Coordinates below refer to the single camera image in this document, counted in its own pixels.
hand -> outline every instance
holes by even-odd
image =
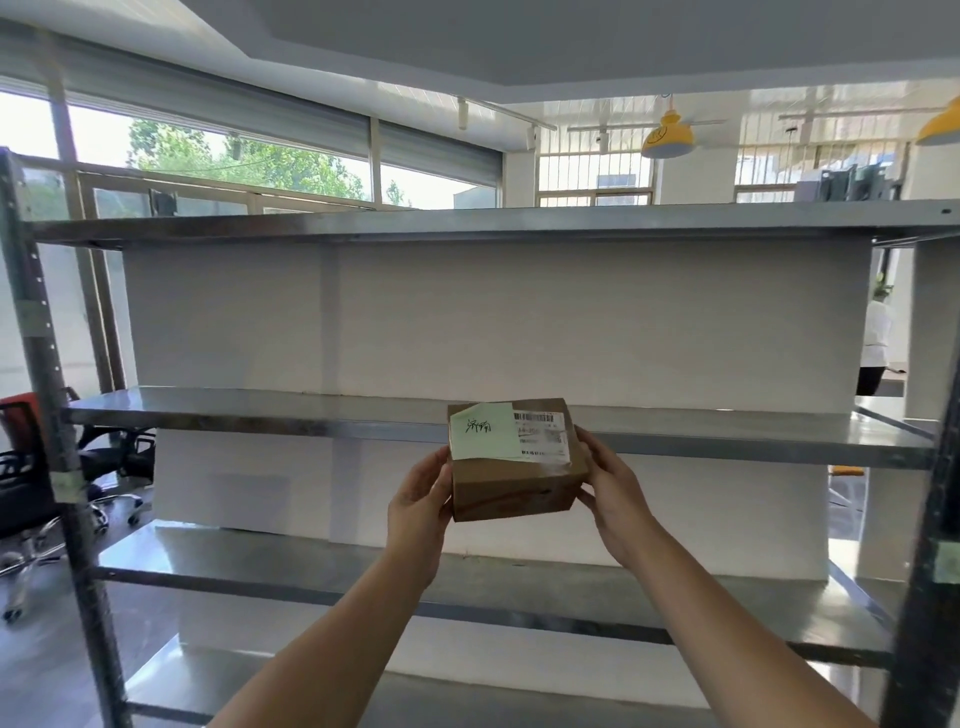
[[[582,427],[577,437],[587,457],[587,483],[593,495],[581,488],[577,498],[593,512],[593,520],[620,566],[633,570],[638,536],[657,525],[636,481],[636,475],[613,450]]]
[[[443,447],[424,457],[400,484],[387,509],[385,556],[414,570],[426,589],[437,575],[444,533],[453,515],[448,502],[453,492],[453,470]]]

red chair backrest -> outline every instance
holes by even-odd
[[[3,405],[20,404],[23,406]],[[40,438],[39,403],[33,392],[13,395],[0,399],[0,423],[7,431],[10,444],[17,452],[42,453],[43,440]]]

person's left hand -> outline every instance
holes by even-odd
[[[387,509],[385,555],[415,570],[424,589],[437,575],[444,533],[453,515],[450,448],[432,452],[403,479]]]

black pants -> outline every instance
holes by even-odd
[[[860,367],[860,376],[856,381],[856,395],[858,397],[875,395],[886,369],[886,367]]]

green sticky note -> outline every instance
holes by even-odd
[[[454,460],[521,457],[512,402],[480,402],[450,416],[450,454]]]

